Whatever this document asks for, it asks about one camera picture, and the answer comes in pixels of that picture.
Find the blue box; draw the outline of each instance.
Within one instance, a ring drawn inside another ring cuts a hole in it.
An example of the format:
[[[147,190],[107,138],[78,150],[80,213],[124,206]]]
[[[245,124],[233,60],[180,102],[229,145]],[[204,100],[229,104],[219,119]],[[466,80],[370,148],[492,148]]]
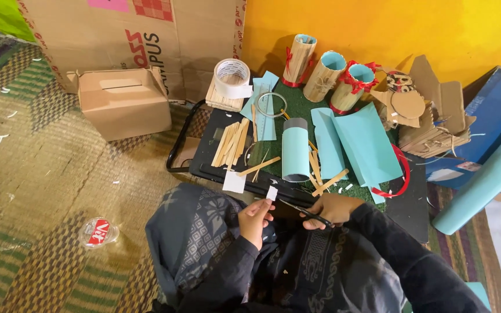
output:
[[[427,181],[454,189],[469,181],[501,143],[501,66],[465,87],[463,99],[467,115],[477,117],[470,126],[471,141],[455,148],[457,159],[449,153],[426,160],[436,160],[426,165]]]

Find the scissors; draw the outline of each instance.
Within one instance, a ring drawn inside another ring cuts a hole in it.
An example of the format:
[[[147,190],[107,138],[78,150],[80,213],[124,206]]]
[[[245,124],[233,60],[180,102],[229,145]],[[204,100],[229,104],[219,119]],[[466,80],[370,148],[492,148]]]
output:
[[[309,211],[307,211],[307,210],[305,210],[303,208],[297,207],[296,205],[289,204],[286,201],[283,201],[282,199],[280,199],[280,201],[283,202],[283,203],[285,203],[285,204],[287,204],[288,206],[290,206],[290,207],[292,207],[294,209],[299,210],[299,212],[303,213],[307,217],[314,218],[315,220],[320,221],[321,223],[323,223],[324,225],[326,225],[328,227],[332,226],[332,222],[328,221],[324,217],[321,217],[320,215],[313,214],[313,213],[311,213],[311,212],[309,212]]]

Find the red label on cup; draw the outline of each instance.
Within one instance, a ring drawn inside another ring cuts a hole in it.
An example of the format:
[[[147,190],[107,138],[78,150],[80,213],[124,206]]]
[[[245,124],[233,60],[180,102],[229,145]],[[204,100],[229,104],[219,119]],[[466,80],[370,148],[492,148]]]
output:
[[[90,240],[88,243],[91,245],[99,245],[104,242],[106,235],[108,234],[108,229],[110,224],[105,219],[98,219],[96,221],[96,225],[94,226],[94,231],[92,231],[92,235],[90,236]]]

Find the black metal frame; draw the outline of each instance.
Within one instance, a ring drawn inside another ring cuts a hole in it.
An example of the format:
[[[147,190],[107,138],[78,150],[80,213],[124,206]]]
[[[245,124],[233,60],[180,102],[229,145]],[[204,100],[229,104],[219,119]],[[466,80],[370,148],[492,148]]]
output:
[[[171,165],[173,163],[173,160],[177,156],[177,151],[179,150],[179,147],[181,146],[181,143],[185,139],[185,134],[186,131],[189,129],[190,122],[193,120],[194,115],[197,113],[197,110],[202,104],[205,104],[206,100],[200,100],[198,103],[196,103],[191,111],[189,112],[189,115],[185,118],[185,124],[183,124],[183,128],[181,128],[181,132],[179,132],[179,136],[177,137],[177,140],[175,141],[175,144],[173,145],[173,148],[171,148],[171,151],[169,152],[168,159],[165,161],[165,169],[168,170],[169,173],[188,173],[189,172],[189,167],[179,167],[179,168],[172,168]]]

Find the yellow wall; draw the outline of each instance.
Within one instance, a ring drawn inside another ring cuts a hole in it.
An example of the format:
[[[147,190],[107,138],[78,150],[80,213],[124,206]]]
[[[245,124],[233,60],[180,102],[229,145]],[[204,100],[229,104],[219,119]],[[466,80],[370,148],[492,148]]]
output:
[[[464,86],[501,65],[501,0],[248,0],[245,19],[242,59],[260,74],[282,75],[296,33],[318,39],[317,58],[396,66],[426,54],[440,81]]]

